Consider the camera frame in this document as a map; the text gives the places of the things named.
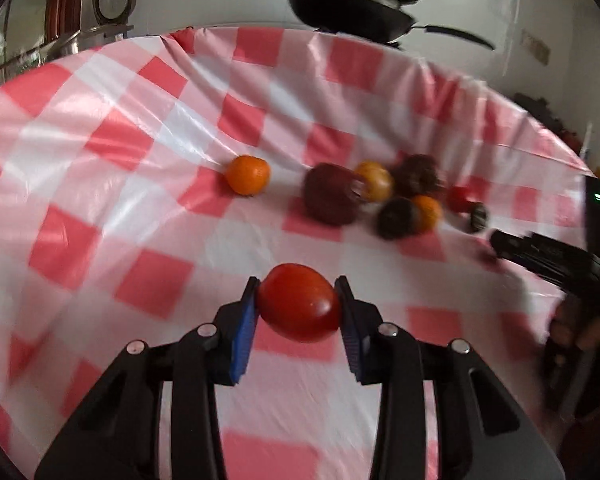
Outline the person right hand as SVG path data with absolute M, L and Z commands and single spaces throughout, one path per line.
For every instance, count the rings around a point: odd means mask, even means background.
M 562 367 L 566 362 L 566 352 L 572 346 L 582 351 L 590 351 L 600 344 L 600 318 L 594 318 L 587 326 L 580 325 L 580 300 L 575 296 L 565 296 L 557 305 L 550 320 L 547 341 L 558 345 L 555 364 Z

